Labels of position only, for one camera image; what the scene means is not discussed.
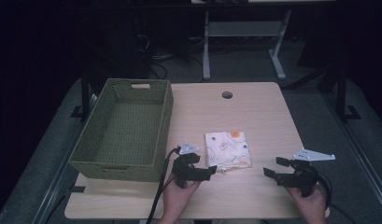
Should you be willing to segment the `metal floor rail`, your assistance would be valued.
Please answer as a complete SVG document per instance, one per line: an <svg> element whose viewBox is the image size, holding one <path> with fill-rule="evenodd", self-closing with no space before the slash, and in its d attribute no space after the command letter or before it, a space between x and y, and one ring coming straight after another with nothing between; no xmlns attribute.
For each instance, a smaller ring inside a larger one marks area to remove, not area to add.
<svg viewBox="0 0 382 224"><path fill-rule="evenodd" d="M349 121L356 119L357 116L352 107L352 112L350 115L344 115L343 117L337 112L336 102L330 95L323 94L322 98L332 112L333 117L336 120L337 125L340 127L344 133L350 147L355 155L356 161L359 164L361 170L363 171L369 185L371 186L375 197L378 199L379 203L382 206L382 180L378 173L376 172L374 166L371 164L367 155L363 151L361 143L357 140L356 135L352 132Z"/></svg>
<svg viewBox="0 0 382 224"><path fill-rule="evenodd" d="M50 219L57 206L66 196L66 188L64 187L64 182L69 169L69 158L75 147L75 144L83 130L86 118L88 114L87 109L94 107L97 100L96 95L93 93L89 99L82 101L81 106L76 106L74 109L75 118L79 118L79 122L76 126L75 133L72 136L69 147L64 152L64 157L60 162L59 168L55 173L45 195L42 203L39 205L35 217L33 218L32 224L46 224Z"/></svg>

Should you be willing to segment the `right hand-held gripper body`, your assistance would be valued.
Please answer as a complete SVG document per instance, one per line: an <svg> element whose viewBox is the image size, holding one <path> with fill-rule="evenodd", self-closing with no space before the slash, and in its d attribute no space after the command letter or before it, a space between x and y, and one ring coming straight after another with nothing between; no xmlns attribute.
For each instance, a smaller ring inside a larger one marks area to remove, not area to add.
<svg viewBox="0 0 382 224"><path fill-rule="evenodd" d="M334 161L333 154L324 154L313 150L301 148L292 155L290 166L294 172L292 174L278 174L277 184L287 188L297 188L301 191L303 197L311 194L312 188L321 184L325 190L326 197L332 196L332 184L327 177L323 177L312 164L312 161Z"/></svg>

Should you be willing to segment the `patterned white cloth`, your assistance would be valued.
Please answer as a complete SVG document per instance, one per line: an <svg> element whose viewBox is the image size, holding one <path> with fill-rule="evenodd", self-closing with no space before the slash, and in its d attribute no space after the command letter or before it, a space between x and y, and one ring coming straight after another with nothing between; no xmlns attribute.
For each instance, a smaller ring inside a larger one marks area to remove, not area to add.
<svg viewBox="0 0 382 224"><path fill-rule="evenodd" d="M252 166L247 138L244 132L219 132L205 134L206 161L226 173L233 169Z"/></svg>

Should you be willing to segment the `person's left hand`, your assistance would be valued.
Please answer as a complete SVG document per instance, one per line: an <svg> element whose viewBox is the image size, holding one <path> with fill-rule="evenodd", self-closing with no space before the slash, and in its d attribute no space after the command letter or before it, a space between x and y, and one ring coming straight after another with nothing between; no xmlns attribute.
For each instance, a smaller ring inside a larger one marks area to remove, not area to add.
<svg viewBox="0 0 382 224"><path fill-rule="evenodd" d="M177 177L169 175L163 190L163 215L158 220L158 224L176 224L181 214L184 212L191 196L199 189L201 182L194 181L184 189L176 184Z"/></svg>

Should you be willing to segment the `green woven basket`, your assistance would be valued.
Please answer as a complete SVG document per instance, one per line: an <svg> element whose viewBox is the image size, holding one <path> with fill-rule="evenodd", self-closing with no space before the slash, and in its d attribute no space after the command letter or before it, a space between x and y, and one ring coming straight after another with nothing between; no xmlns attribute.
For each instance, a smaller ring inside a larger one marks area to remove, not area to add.
<svg viewBox="0 0 382 224"><path fill-rule="evenodd" d="M107 80L69 163L88 178L158 182L174 97L168 80Z"/></svg>

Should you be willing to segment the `black metal stand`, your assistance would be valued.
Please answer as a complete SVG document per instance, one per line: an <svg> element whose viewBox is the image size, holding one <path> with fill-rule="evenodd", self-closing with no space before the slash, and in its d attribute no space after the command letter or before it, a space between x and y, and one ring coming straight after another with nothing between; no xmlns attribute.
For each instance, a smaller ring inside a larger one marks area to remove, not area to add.
<svg viewBox="0 0 382 224"><path fill-rule="evenodd" d="M89 93L89 82L88 82L88 72L84 71L82 73L81 79L81 105L76 106L71 114L71 118L79 118L85 120L90 112L90 93Z"/></svg>
<svg viewBox="0 0 382 224"><path fill-rule="evenodd" d="M353 105L346 103L347 98L347 73L343 67L339 70L336 91L336 114L343 122L349 119L361 119L360 114Z"/></svg>

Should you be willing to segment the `person's right hand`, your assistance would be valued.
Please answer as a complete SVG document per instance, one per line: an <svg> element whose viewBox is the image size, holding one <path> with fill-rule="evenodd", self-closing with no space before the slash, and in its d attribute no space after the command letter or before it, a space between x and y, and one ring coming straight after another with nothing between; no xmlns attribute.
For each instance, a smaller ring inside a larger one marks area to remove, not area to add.
<svg viewBox="0 0 382 224"><path fill-rule="evenodd" d="M308 197L303 197L297 188L286 188L307 224L326 224L326 198L319 185L312 188Z"/></svg>

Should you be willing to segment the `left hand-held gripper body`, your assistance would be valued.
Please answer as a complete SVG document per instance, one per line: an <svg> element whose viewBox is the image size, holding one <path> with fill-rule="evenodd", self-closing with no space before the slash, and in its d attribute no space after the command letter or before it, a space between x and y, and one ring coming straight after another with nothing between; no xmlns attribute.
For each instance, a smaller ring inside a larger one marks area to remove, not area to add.
<svg viewBox="0 0 382 224"><path fill-rule="evenodd" d="M177 185L183 189L188 181L199 181L197 175L200 169L188 163L188 154L197 154L198 151L199 147L185 141L179 148L179 157L174 160L172 173L177 177Z"/></svg>

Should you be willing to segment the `grey metal desk frame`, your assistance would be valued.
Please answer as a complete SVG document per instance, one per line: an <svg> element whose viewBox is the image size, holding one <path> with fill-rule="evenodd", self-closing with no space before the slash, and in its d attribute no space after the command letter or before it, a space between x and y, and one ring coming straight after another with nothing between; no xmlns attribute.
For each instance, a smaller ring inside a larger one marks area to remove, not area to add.
<svg viewBox="0 0 382 224"><path fill-rule="evenodd" d="M209 38L210 37L275 37L276 44L268 50L271 62L279 79L286 78L278 53L284 39L291 11L286 10L281 21L211 21L205 13L203 80L209 80Z"/></svg>

